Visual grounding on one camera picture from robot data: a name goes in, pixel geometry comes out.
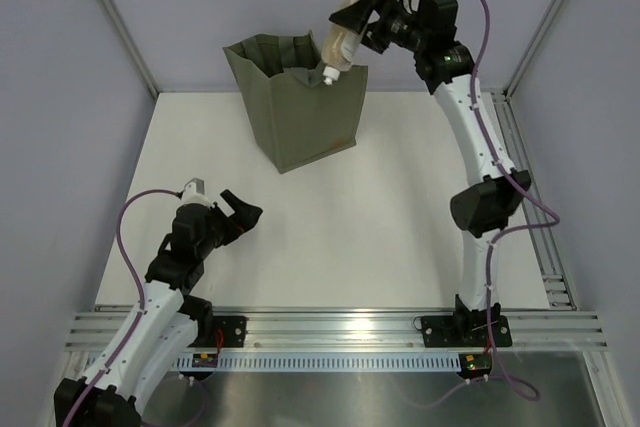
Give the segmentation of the amber soap bottle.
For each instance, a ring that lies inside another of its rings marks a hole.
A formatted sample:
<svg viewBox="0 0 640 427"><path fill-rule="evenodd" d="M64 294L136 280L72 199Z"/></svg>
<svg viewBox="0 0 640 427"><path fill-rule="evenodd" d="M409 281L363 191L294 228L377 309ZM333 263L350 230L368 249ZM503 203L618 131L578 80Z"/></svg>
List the amber soap bottle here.
<svg viewBox="0 0 640 427"><path fill-rule="evenodd" d="M339 10L347 8L359 0L342 0ZM321 51L321 60L325 67L323 80L327 86L333 85L343 73L354 65L354 57L360 46L362 36L330 22L329 32Z"/></svg>

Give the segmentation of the green canvas bag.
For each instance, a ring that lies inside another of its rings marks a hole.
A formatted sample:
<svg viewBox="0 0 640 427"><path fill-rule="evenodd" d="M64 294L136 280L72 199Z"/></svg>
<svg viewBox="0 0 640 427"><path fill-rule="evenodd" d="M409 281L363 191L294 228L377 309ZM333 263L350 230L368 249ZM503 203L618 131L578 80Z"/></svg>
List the green canvas bag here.
<svg viewBox="0 0 640 427"><path fill-rule="evenodd" d="M223 48L256 144L281 174L356 145L368 68L331 85L311 33L257 34Z"/></svg>

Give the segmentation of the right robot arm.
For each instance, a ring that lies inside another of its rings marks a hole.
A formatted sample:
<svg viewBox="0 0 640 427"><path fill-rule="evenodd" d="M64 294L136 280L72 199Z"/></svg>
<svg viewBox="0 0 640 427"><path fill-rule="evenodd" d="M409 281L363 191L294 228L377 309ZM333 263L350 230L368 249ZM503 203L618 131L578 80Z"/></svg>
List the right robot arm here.
<svg viewBox="0 0 640 427"><path fill-rule="evenodd" d="M476 56L456 39L457 0L355 0L330 22L358 45L410 51L415 70L443 110L464 161L468 186L450 200L463 238L463 269L452 313L424 316L427 347L508 347L511 334L494 292L492 249L531 186L490 124L479 95Z"/></svg>

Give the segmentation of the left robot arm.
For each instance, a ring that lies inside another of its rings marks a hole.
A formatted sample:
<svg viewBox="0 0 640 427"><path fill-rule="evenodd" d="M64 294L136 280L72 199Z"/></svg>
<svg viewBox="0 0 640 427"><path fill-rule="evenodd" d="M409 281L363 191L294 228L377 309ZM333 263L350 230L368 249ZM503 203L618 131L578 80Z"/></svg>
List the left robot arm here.
<svg viewBox="0 0 640 427"><path fill-rule="evenodd" d="M210 349L217 364L223 349L244 345L245 317L217 315L192 291L207 257L255 228L262 208L224 190L232 210L226 214L198 179L168 194L180 204L146 274L123 258L136 286L133 307L96 361L54 392L58 426L139 426L151 394L185 349Z"/></svg>

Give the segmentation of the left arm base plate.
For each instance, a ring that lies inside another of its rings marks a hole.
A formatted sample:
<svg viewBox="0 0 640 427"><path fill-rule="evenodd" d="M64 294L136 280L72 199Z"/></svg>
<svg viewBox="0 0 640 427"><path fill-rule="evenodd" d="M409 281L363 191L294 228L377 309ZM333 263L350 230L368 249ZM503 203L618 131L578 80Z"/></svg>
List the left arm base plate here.
<svg viewBox="0 0 640 427"><path fill-rule="evenodd" d="M240 315L211 315L198 321L198 333L191 347L242 348L247 318Z"/></svg>

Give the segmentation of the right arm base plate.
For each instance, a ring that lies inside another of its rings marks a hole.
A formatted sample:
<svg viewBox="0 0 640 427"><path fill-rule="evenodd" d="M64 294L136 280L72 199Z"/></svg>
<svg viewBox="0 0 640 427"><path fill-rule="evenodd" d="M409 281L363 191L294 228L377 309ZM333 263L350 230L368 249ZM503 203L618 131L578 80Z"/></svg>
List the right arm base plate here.
<svg viewBox="0 0 640 427"><path fill-rule="evenodd" d="M489 344L489 331L485 317L473 319L468 325L460 326L456 324L453 314L423 316L420 318L420 332L424 346L428 348L485 348ZM495 346L511 347L513 345L506 316L491 318L491 332Z"/></svg>

